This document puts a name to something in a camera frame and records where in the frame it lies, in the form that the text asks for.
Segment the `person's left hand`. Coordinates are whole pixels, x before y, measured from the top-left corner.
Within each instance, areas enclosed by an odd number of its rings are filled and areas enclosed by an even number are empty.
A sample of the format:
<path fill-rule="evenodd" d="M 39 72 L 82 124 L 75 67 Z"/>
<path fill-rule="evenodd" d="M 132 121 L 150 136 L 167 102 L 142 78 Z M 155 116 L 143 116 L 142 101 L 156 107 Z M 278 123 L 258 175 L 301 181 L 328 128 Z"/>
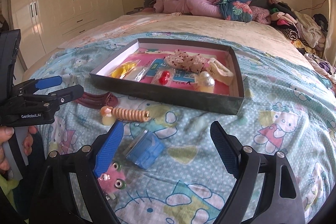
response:
<path fill-rule="evenodd" d="M 32 153 L 36 126 L 1 126 L 1 174 L 12 169 L 14 175 L 23 172 L 28 164 L 27 157 Z"/>

